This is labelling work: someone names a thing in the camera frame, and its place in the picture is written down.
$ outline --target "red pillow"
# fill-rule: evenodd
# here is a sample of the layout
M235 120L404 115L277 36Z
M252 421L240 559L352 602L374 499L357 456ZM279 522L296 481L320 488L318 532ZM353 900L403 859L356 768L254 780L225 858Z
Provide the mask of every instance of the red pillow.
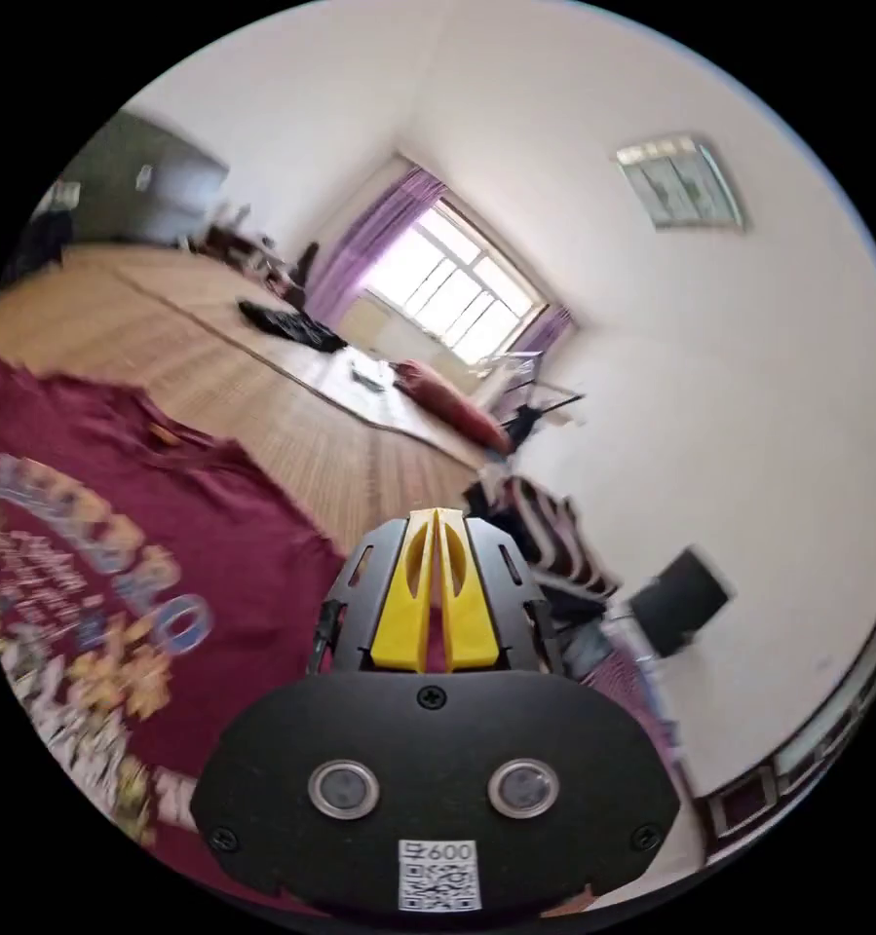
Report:
M422 409L427 409L477 445L499 455L512 452L512 440L499 423L431 367L420 360L404 360L392 364L392 369L396 371L396 386Z

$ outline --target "window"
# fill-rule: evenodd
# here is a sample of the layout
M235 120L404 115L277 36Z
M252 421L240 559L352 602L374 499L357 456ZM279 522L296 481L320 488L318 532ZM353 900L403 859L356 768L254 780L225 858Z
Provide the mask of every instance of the window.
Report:
M363 285L473 364L504 350L544 305L508 265L453 208L438 202Z

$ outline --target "maroon t-shirt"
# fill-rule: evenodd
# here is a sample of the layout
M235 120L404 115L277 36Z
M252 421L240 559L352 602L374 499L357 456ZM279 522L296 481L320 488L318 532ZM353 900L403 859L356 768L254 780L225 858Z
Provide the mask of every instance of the maroon t-shirt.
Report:
M0 658L90 800L169 866L244 899L194 830L230 721L301 678L343 564L235 441L148 395L0 360Z

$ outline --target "window pane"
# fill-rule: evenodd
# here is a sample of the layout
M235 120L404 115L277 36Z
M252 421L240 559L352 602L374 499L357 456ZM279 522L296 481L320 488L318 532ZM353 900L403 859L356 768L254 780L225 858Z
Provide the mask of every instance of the window pane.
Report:
M479 256L479 247L433 208L425 211L418 223L465 263L473 263Z
M444 258L438 268L422 283L421 288L405 303L405 314L418 319L418 313L428 300L447 282L447 277L457 269L453 260Z
M469 309L465 310L444 334L444 344L452 348L464 332L492 305L493 297L488 292L478 295Z
M443 334L479 294L479 283L457 270L424 307L418 322L435 334Z
M518 319L502 302L494 302L460 339L454 353L465 363L476 363L496 351L517 324Z
M417 231L408 231L369 271L363 285L394 305L403 306L440 261L438 248Z
M520 318L532 307L531 298L519 288L488 256L475 266L474 272L518 315Z

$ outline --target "bamboo mat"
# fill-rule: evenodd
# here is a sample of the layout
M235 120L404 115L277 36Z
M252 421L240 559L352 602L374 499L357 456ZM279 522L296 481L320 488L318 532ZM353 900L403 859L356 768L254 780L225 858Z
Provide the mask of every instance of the bamboo mat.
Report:
M387 519L459 504L476 477L330 404L101 264L75 261L2 293L0 356L35 373L144 387L179 422L236 437L344 552Z
M479 446L404 393L392 388L371 393L358 384L351 367L351 355L360 353L356 349L322 355L259 331L240 314L238 299L288 311L291 306L222 264L185 251L136 246L79 246L70 257L108 270L371 425L425 441L474 470L486 462Z

